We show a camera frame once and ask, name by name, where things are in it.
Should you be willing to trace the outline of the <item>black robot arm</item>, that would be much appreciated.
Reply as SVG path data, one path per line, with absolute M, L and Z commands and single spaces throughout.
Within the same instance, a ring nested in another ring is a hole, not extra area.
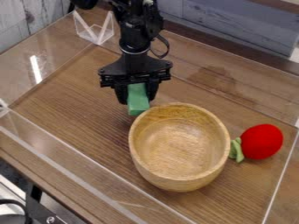
M 164 18 L 156 0 L 107 0 L 120 28 L 120 58 L 98 70 L 100 86 L 115 90 L 118 101 L 128 104 L 128 86 L 144 84 L 148 101 L 156 96 L 159 85 L 171 79 L 174 63 L 164 60 L 166 53 L 148 55 L 151 44 L 159 39 L 170 47 L 160 35 Z

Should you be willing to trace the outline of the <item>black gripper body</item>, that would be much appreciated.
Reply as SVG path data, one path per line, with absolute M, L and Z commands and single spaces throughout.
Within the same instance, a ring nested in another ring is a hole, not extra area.
M 162 83 L 171 79 L 174 63 L 168 60 L 156 59 L 147 54 L 122 54 L 120 58 L 110 65 L 98 70 L 100 86 L 114 88 L 115 85 L 136 83 Z

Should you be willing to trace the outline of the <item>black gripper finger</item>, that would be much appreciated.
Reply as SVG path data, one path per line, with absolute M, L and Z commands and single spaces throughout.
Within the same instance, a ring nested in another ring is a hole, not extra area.
M 146 84 L 146 90 L 147 90 L 147 97 L 148 101 L 152 101 L 156 96 L 156 92 L 159 89 L 160 81 L 159 80 L 150 80 Z
M 127 96 L 128 96 L 127 85 L 116 84 L 115 93 L 119 103 L 127 105 Z

